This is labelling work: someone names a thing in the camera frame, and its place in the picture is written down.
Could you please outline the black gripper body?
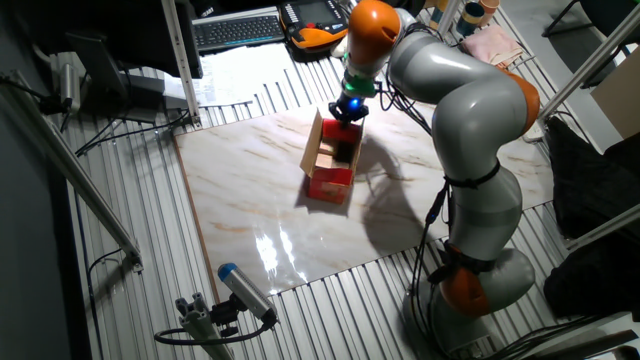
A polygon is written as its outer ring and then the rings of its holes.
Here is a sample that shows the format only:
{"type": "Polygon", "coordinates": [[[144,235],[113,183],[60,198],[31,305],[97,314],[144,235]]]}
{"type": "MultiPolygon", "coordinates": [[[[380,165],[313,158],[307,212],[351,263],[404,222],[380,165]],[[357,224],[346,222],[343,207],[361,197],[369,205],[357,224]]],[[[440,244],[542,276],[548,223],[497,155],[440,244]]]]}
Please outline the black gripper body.
{"type": "Polygon", "coordinates": [[[364,99],[341,94],[337,101],[328,105],[330,113],[336,120],[360,120],[369,114],[364,99]]]}

